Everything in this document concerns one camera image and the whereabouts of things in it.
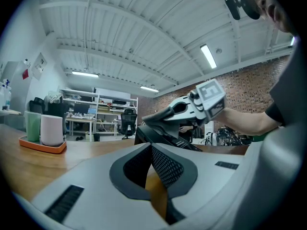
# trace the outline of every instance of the cup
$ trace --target cup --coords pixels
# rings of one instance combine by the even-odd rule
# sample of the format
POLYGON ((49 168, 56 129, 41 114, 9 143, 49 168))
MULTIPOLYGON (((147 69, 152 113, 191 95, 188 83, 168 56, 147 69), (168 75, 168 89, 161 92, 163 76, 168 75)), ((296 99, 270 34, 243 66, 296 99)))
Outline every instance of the cup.
POLYGON ((46 146, 58 146, 63 142, 63 119, 58 116, 42 115, 40 139, 46 146))
POLYGON ((24 119, 28 141, 39 141, 41 114, 25 111, 24 119))

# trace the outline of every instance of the white shelving unit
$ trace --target white shelving unit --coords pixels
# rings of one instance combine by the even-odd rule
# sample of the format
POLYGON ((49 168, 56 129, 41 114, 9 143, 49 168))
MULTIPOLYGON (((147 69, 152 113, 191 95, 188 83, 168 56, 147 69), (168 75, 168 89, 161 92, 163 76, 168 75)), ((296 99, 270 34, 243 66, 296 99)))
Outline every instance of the white shelving unit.
POLYGON ((105 96, 105 95, 99 95, 97 93, 92 93, 92 92, 85 92, 85 91, 78 91, 78 90, 70 90, 70 89, 60 89, 64 94, 75 94, 75 95, 82 95, 82 96, 89 96, 89 97, 94 97, 95 101, 94 102, 86 102, 86 101, 79 101, 79 100, 74 100, 74 99, 69 99, 69 98, 64 98, 63 101, 67 102, 74 102, 74 103, 83 103, 83 104, 90 104, 90 105, 95 105, 96 106, 96 113, 94 115, 95 117, 95 122, 94 122, 94 129, 93 132, 98 133, 98 134, 114 134, 116 136, 117 133, 117 123, 120 122, 120 120, 116 122, 97 122, 97 119, 99 115, 109 115, 109 116, 114 116, 114 119, 118 115, 124 112, 125 109, 134 109, 136 114, 138 113, 138 98, 137 99, 125 99, 125 98, 119 98, 119 97, 114 97, 114 96, 105 96), (133 106, 127 106, 127 105, 119 105, 119 104, 107 104, 107 103, 100 103, 100 99, 110 99, 110 100, 115 100, 115 101, 124 101, 124 102, 130 102, 133 104, 133 106), (116 113, 103 113, 98 111, 99 106, 110 106, 112 107, 120 107, 124 108, 123 110, 111 110, 112 112, 116 113), (115 125, 115 131, 104 131, 104 132, 97 132, 97 125, 115 125))

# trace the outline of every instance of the human hand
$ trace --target human hand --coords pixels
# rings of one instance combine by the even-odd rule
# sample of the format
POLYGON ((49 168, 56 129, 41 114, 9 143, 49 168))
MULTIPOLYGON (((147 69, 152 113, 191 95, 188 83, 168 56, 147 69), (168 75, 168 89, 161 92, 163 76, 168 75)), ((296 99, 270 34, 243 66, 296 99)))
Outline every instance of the human hand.
POLYGON ((186 133, 188 130, 191 129, 191 126, 182 126, 179 128, 180 133, 186 133))

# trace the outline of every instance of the tray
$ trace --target tray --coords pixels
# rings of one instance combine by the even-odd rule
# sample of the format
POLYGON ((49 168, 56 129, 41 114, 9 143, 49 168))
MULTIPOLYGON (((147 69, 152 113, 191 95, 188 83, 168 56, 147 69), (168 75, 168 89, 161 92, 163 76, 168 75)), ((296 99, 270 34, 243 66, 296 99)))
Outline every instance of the tray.
POLYGON ((37 151, 50 152, 50 153, 61 153, 64 148, 66 148, 66 141, 64 140, 62 144, 56 147, 45 146, 41 140, 40 141, 28 141, 27 136, 19 138, 19 145, 34 149, 37 151))

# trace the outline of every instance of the fluorescent light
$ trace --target fluorescent light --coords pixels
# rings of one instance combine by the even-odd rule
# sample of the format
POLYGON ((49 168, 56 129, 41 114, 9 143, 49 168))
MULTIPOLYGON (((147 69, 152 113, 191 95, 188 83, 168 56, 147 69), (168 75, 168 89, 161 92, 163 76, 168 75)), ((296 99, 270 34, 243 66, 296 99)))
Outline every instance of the fluorescent light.
POLYGON ((99 76, 97 74, 91 74, 91 73, 85 73, 85 72, 79 72, 79 71, 72 71, 72 74, 82 75, 82 76, 87 76, 87 77, 93 77, 93 78, 99 78, 99 76))
POLYGON ((203 54, 206 56, 207 60, 209 61, 211 68, 212 69, 216 68, 216 63, 213 59, 213 56, 212 56, 208 46, 207 45, 201 46, 201 50, 202 50, 203 54))
POLYGON ((295 37, 292 37, 292 41, 290 43, 290 46, 293 46, 294 42, 295 42, 295 37))
POLYGON ((149 90, 149 91, 153 91, 153 92, 159 92, 158 90, 154 90, 154 89, 147 88, 147 87, 144 87, 144 86, 141 86, 141 89, 149 90))

